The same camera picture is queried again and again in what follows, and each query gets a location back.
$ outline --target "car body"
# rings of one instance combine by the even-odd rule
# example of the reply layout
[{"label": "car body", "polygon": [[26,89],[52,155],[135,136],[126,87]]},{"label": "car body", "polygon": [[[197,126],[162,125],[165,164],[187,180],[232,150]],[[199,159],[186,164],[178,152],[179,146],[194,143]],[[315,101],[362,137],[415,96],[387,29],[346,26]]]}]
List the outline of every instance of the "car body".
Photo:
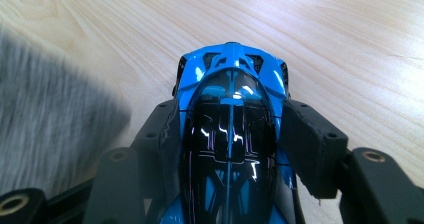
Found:
[{"label": "car body", "polygon": [[285,62],[236,42],[207,46],[181,57],[173,96],[181,192],[162,223],[294,220],[296,203],[285,196],[296,175],[276,145],[289,98]]}]

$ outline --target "gray fabric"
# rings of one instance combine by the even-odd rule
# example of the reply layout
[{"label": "gray fabric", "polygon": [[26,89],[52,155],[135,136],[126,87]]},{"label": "gray fabric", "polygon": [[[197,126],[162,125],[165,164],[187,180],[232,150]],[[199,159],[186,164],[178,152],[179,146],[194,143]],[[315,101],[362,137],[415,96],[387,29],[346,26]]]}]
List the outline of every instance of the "gray fabric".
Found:
[{"label": "gray fabric", "polygon": [[0,26],[0,195],[77,184],[130,115],[58,58]]}]

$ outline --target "toy car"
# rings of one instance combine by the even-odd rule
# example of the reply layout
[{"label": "toy car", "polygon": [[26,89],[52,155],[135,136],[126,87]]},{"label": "toy car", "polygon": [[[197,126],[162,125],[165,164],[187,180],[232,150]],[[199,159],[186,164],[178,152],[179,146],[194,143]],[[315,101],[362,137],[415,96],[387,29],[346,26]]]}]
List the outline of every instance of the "toy car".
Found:
[{"label": "toy car", "polygon": [[276,189],[297,196],[295,173],[276,145],[289,98],[285,62],[236,42],[204,47],[180,59],[173,96],[180,107],[181,194],[162,223],[294,220],[292,193],[289,208],[275,203],[283,201]]}]

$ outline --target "blue car shell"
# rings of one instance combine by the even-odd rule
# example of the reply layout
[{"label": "blue car shell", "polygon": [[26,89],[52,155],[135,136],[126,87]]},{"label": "blue car shell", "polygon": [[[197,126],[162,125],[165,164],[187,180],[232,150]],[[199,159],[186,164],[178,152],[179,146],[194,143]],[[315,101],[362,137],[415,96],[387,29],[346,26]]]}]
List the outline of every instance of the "blue car shell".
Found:
[{"label": "blue car shell", "polygon": [[181,57],[173,96],[181,192],[162,223],[286,223],[274,201],[276,189],[296,188],[276,145],[289,98],[284,61],[235,42],[204,47]]}]

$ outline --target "wooden table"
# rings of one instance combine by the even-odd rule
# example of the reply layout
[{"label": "wooden table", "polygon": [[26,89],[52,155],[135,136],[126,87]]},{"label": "wooden table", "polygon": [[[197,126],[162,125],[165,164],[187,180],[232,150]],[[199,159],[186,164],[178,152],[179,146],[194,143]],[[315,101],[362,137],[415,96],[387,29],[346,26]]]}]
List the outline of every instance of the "wooden table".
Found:
[{"label": "wooden table", "polygon": [[[171,98],[182,54],[237,41],[284,59],[292,98],[350,148],[392,155],[424,186],[424,0],[0,0],[0,19],[131,106],[119,145]],[[341,222],[338,200],[300,186],[309,223]]]}]

